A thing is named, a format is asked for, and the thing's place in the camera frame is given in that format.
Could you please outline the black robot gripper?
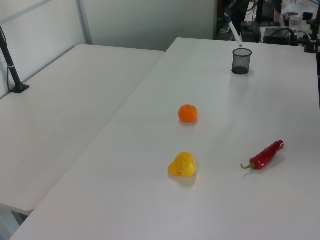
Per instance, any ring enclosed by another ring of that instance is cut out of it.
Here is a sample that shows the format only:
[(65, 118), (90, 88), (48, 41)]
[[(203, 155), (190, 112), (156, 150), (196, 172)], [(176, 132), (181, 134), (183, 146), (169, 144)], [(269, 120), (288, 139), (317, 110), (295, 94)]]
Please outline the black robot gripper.
[(233, 23), (239, 23), (246, 17), (249, 2), (249, 0), (229, 0), (224, 9), (224, 16), (231, 17)]

